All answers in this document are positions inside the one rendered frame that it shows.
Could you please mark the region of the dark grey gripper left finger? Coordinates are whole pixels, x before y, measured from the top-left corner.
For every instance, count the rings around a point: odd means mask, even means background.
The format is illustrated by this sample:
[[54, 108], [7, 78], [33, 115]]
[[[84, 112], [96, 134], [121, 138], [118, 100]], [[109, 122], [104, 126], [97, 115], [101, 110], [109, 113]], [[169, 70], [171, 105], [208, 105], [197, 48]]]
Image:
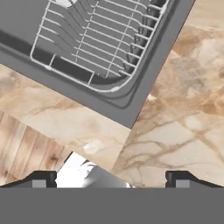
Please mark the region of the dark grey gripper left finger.
[[56, 171], [33, 171], [27, 177], [14, 181], [1, 188], [22, 187], [22, 188], [56, 188]]

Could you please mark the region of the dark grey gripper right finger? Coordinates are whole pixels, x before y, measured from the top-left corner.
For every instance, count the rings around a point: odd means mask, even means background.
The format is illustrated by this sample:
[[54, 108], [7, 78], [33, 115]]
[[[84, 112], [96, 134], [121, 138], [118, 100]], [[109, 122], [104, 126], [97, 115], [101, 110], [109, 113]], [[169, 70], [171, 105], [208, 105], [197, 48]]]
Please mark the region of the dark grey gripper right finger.
[[189, 171], [167, 171], [165, 178], [165, 186], [170, 188], [193, 188], [195, 186], [221, 188], [221, 185], [196, 178]]

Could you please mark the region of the shiny silver appliance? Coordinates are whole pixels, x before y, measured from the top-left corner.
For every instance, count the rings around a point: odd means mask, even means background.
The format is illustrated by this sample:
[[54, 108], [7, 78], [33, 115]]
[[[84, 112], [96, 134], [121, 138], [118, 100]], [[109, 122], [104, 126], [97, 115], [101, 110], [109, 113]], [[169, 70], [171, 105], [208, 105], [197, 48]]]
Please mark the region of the shiny silver appliance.
[[132, 185], [71, 152], [57, 172], [58, 188], [132, 188]]

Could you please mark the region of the grey sink basin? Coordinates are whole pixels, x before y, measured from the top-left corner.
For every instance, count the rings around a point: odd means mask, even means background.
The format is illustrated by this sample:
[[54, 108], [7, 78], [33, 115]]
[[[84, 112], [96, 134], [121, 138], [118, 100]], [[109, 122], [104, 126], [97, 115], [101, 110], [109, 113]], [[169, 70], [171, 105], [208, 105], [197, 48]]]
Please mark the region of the grey sink basin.
[[195, 0], [173, 0], [140, 75], [114, 93], [98, 93], [45, 69], [30, 59], [33, 41], [48, 0], [0, 0], [0, 63], [22, 75], [132, 128]]

